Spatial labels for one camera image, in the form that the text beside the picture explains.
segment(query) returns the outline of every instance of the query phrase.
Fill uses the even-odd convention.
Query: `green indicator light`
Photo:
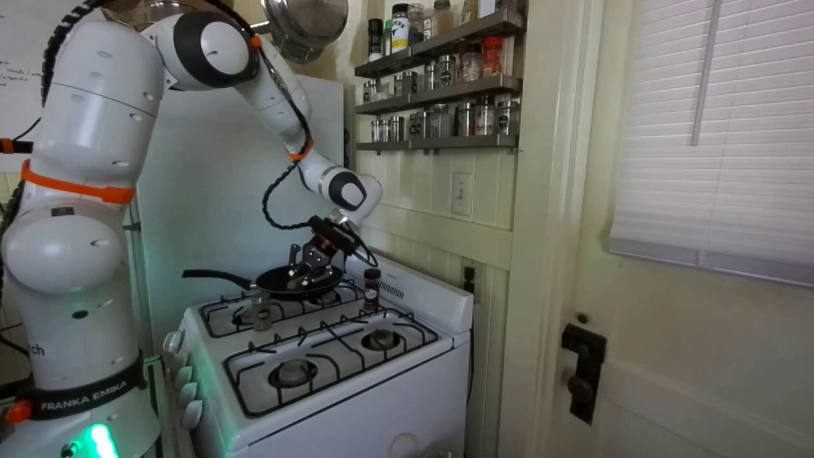
[[[106,426],[91,426],[91,449],[96,451],[94,458],[119,458],[118,444]]]

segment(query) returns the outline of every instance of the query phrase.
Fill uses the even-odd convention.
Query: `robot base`
[[[0,444],[0,455],[30,458],[138,458],[157,441],[160,423],[148,389],[129,389],[110,406],[58,420],[27,420]]]

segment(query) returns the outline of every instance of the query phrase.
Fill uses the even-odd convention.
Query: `window blind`
[[[643,0],[610,253],[814,285],[814,2]]]

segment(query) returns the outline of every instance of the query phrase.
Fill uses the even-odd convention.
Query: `white stove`
[[[312,301],[222,297],[165,338],[175,417],[190,455],[462,455],[474,301],[380,261],[381,309],[363,310],[367,264]]]

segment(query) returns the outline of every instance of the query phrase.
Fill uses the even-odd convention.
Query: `doorframe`
[[[535,0],[502,380],[499,455],[548,455],[576,261],[605,0]]]

